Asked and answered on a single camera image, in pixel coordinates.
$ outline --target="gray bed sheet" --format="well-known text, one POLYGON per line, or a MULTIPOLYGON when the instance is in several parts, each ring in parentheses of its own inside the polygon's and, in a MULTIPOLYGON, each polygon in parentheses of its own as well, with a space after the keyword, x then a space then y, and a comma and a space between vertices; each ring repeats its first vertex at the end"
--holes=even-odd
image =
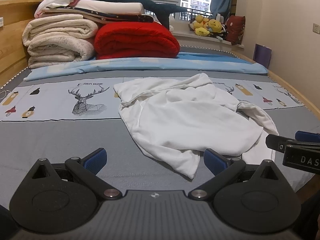
MULTIPOLYGON (((22 82, 25 71, 4 89, 46 82, 60 82, 95 77, 190 77, 201 71, 108 71, 76 74, 43 80, 22 82)), ((205 72, 209 77, 273 82, 267 76, 205 72)), ((304 106, 267 110, 280 135, 294 137, 297 130, 320 132, 320 121, 304 106)), ((51 163, 84 157, 99 147, 108 152, 108 162, 98 176, 121 190, 177 190, 188 193, 213 177, 203 158, 193 180, 173 171, 165 163, 144 156, 132 140, 121 119, 47 122, 1 122, 0 136, 0 204, 8 208, 10 198, 34 164, 41 157, 51 163)), ((282 165, 283 154, 276 154, 276 164, 294 190, 311 178, 310 174, 282 165)))

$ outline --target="metal screw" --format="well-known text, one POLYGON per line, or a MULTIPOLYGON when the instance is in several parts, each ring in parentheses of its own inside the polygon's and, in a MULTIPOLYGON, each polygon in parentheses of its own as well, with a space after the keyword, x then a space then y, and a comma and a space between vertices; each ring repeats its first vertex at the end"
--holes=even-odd
POLYGON ((103 194, 106 196, 106 197, 117 197, 119 196, 120 194, 120 191, 115 189, 115 188, 109 188, 109 189, 106 189, 103 194))
POLYGON ((195 189, 191 192, 191 195, 196 198, 203 198, 207 195, 207 193, 202 189, 195 189))

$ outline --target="dark red pillow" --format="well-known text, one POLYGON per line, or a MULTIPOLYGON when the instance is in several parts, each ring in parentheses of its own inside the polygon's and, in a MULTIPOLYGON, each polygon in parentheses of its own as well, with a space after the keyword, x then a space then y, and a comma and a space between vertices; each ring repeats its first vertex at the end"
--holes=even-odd
POLYGON ((228 34, 227 41, 231 42, 231 45, 241 44, 242 37, 245 28, 245 16, 231 15, 227 20, 228 34))

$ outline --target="deer print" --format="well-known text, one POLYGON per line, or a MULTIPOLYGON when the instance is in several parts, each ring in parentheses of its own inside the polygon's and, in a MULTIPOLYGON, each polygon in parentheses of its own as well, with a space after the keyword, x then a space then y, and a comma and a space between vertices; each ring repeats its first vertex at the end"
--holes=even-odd
POLYGON ((68 90, 68 92, 72 95, 75 96, 75 99, 78 99, 78 102, 76 103, 75 107, 73 108, 72 113, 75 115, 95 115, 95 114, 100 114, 103 111, 105 111, 107 109, 107 107, 105 105, 90 105, 87 104, 87 99, 89 98, 93 98, 94 95, 103 93, 104 91, 108 90, 104 89, 102 86, 99 85, 99 87, 101 87, 101 90, 99 90, 98 92, 96 92, 96 90, 93 91, 93 93, 88 94, 85 97, 82 97, 79 94, 79 89, 74 92, 74 90, 76 90, 76 88, 74 88, 73 90, 68 90))
POLYGON ((232 92, 233 91, 235 91, 235 88, 234 87, 228 87, 227 85, 225 85, 227 88, 226 88, 226 90, 227 90, 227 92, 230 94, 230 95, 232 95, 232 92))
POLYGON ((301 105, 300 101, 295 98, 292 94, 290 94, 287 90, 285 90, 286 92, 283 92, 283 91, 280 91, 279 88, 282 88, 282 87, 276 87, 274 86, 280 93, 283 93, 285 94, 286 96, 289 96, 293 101, 295 101, 298 105, 301 105))

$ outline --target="purple object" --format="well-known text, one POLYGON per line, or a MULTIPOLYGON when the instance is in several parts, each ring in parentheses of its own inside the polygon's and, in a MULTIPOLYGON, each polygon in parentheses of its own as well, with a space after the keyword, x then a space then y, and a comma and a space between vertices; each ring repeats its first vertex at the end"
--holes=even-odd
POLYGON ((253 60, 265 66, 266 68, 269 68, 271 51, 272 50, 266 46, 256 44, 253 54, 253 60))

